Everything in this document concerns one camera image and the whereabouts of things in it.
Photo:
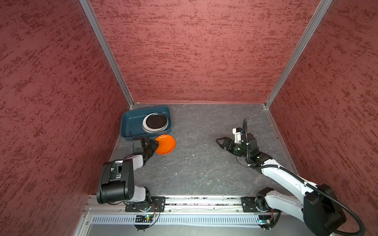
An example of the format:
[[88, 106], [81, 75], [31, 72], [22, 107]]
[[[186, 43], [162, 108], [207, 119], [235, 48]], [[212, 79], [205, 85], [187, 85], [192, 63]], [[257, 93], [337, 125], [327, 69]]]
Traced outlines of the orange plate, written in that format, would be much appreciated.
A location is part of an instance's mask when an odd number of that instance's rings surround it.
[[156, 153], [166, 155], [171, 153], [176, 147], [176, 140], [170, 135], [161, 135], [155, 139], [158, 142]]

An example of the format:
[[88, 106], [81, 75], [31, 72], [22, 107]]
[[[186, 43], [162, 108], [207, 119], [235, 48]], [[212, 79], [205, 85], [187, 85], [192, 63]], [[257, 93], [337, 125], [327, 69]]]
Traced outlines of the white plate black flower outline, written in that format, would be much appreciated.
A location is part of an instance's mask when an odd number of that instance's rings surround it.
[[145, 123], [145, 121], [146, 121], [146, 118], [147, 118], [149, 115], [147, 115], [147, 116], [144, 118], [143, 122], [142, 122], [142, 128], [144, 129], [144, 131], [145, 131], [146, 133], [155, 133], [155, 132], [163, 131], [163, 130], [165, 130], [165, 129], [168, 127], [169, 120], [168, 120], [167, 124], [165, 125], [165, 127], [161, 128], [161, 129], [149, 129], [149, 128], [147, 128], [147, 127], [146, 127], [146, 123]]

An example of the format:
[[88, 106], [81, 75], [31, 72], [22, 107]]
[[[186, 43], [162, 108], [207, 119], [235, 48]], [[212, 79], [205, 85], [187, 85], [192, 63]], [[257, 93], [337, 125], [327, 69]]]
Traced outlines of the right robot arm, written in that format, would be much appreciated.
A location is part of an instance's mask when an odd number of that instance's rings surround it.
[[326, 184], [318, 185], [293, 173], [270, 155], [259, 150], [251, 133], [237, 129], [234, 140], [216, 139], [221, 149], [246, 161], [246, 167], [271, 178], [291, 193], [287, 196], [272, 188], [265, 188], [255, 197], [256, 209], [268, 212], [276, 209], [305, 223], [316, 236], [363, 236], [366, 228], [351, 209], [338, 201], [334, 190]]

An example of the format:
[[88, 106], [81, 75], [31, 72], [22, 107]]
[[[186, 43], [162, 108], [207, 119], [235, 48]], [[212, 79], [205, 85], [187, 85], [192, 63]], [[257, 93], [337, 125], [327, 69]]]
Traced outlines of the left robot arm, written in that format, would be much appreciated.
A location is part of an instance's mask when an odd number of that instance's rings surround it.
[[157, 141], [142, 137], [133, 141], [132, 154], [104, 163], [96, 193], [97, 202], [110, 205], [127, 202], [151, 204], [148, 188], [135, 185], [134, 171], [143, 167], [158, 147]]

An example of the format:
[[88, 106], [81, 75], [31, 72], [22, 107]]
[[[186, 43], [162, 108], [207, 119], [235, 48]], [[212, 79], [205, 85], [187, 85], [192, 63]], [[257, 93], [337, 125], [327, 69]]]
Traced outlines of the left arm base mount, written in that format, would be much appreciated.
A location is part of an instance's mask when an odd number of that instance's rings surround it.
[[164, 212], [166, 197], [152, 196], [143, 202], [127, 202], [125, 212], [161, 213]]

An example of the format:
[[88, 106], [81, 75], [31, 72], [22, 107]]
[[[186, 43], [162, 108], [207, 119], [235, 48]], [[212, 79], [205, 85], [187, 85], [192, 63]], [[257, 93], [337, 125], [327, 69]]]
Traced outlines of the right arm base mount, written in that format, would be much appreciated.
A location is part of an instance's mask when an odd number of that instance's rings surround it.
[[241, 206], [244, 213], [255, 213], [255, 212], [271, 212], [267, 201], [262, 196], [257, 197], [242, 197]]

